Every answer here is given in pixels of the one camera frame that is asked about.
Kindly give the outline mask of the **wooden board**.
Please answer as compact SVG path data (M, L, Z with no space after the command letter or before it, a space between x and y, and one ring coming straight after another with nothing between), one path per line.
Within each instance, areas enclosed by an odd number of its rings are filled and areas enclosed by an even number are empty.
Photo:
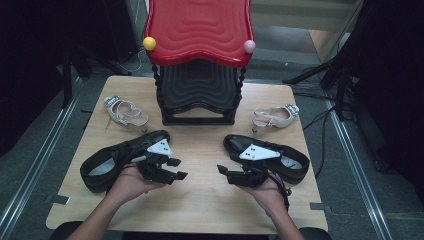
M335 49L338 42L338 34L332 31L310 30L315 50L321 62L326 62Z

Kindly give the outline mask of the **grey tape piece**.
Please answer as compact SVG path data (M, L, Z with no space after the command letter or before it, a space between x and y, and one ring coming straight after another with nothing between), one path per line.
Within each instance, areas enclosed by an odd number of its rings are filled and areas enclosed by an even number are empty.
M331 206L325 205L323 203L310 202L309 205L310 205L311 210L322 210L325 213L331 213L332 212Z
M68 196L62 196L62 195L47 195L45 198L45 202L47 203L55 203L55 204L61 204L61 205L67 205L70 201L70 198Z

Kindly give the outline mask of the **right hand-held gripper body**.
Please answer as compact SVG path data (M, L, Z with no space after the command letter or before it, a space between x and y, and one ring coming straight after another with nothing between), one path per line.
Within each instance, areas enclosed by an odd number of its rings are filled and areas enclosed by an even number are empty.
M277 151L269 150L251 144L240 155L242 169L246 175L245 186L257 187L262 185L269 177L269 170L266 166L267 160L278 160L281 154Z

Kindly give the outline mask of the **black curtain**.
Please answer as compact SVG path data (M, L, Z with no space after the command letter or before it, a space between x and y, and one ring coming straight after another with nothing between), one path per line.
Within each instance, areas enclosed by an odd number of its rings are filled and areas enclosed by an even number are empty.
M131 0L0 0L0 157L63 90L69 45L128 60L138 50Z
M364 0L343 53L368 143L424 204L424 0Z

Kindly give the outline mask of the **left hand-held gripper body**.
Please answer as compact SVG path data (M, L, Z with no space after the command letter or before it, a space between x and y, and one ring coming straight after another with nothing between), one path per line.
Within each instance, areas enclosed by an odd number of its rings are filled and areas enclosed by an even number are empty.
M162 168L162 165L170 160L173 154L168 140L162 139L149 146L147 152L137 162L137 167L144 179L156 183L172 184L174 173Z

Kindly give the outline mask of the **red and black shoe rack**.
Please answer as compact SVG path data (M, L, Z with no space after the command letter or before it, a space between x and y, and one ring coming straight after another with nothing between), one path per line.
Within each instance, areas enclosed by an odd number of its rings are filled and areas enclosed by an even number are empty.
M165 125L232 125L254 41L250 0L149 0L144 38Z

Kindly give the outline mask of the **person's left hand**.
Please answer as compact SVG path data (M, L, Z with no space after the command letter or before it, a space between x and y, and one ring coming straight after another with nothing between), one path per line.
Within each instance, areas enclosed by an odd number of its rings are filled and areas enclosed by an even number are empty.
M165 187L165 184L146 180L135 164L128 164L124 166L105 199L121 206L142 194L162 187Z

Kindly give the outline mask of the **beige heeled sandal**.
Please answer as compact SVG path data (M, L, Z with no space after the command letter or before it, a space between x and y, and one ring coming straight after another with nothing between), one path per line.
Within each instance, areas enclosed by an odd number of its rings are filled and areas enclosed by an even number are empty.
M124 100L120 96L114 95L105 97L103 104L114 122L123 125L137 126L142 132L147 131L146 124L149 117L131 101Z
M285 128L294 121L299 111L299 107L293 104L255 108L252 116L252 131L257 132L265 127Z

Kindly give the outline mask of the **black metal stand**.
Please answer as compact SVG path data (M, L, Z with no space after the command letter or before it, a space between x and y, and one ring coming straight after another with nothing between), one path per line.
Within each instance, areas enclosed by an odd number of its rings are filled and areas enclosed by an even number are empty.
M73 86L71 78L71 67L74 67L79 76L89 78L92 70L88 63L92 59L113 73L120 76L131 76L130 70L118 68L116 65L102 58L94 51L83 45L69 45L65 48L62 55L62 78L63 78L63 102L62 108L66 108L73 99Z

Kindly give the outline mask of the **black tripod stand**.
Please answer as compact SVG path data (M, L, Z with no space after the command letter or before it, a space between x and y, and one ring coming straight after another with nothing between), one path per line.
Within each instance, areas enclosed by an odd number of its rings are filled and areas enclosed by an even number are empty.
M334 100L335 112L340 121L344 120L343 108L344 103L344 92L347 87L347 80L349 79L348 68L345 66L347 54L343 51L337 53L333 58L320 64L317 67L307 70L289 80L283 80L283 84L297 84L314 75L325 71L324 77L320 80L320 86L322 90L331 90L334 86L337 86L336 98Z

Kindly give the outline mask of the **black leather shoe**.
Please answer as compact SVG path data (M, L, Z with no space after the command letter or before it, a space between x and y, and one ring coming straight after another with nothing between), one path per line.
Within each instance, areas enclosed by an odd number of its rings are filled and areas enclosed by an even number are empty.
M85 186L93 193L108 191L126 164L134 158L146 156L147 149L163 139L169 140L169 133L158 130L98 150L80 167Z
M230 159L241 163L239 155L251 144L277 151L281 154L278 160L267 160L268 170L277 174L283 181L289 184L298 184L306 176L310 160L298 150L276 143L266 142L255 138L230 134L223 140L223 145L228 152Z

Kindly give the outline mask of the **person's right hand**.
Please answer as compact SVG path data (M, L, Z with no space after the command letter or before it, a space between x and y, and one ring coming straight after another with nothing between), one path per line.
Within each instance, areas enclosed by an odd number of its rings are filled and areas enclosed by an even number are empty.
M250 194L270 218L288 214L285 200L278 189L278 185L270 177L258 187L240 186L240 189Z

